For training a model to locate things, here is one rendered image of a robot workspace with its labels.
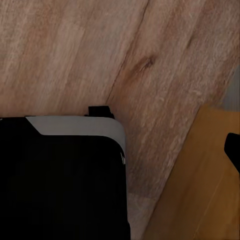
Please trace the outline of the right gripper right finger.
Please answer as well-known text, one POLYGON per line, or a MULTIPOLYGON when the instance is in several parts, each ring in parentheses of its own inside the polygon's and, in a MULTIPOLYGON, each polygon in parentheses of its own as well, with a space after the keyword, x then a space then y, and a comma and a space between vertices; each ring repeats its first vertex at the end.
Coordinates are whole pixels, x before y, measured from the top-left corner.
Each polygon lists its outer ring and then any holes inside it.
POLYGON ((224 151, 229 159, 235 165, 240 173, 240 135, 235 133, 229 133, 227 135, 224 151))

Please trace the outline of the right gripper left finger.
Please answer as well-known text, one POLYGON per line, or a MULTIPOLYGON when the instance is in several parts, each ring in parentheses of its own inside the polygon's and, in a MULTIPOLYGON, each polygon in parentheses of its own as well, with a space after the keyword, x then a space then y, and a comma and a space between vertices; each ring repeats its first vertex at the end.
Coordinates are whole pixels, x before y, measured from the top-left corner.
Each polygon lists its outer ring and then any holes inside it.
POLYGON ((0 193, 26 153, 22 133, 0 138, 0 193))

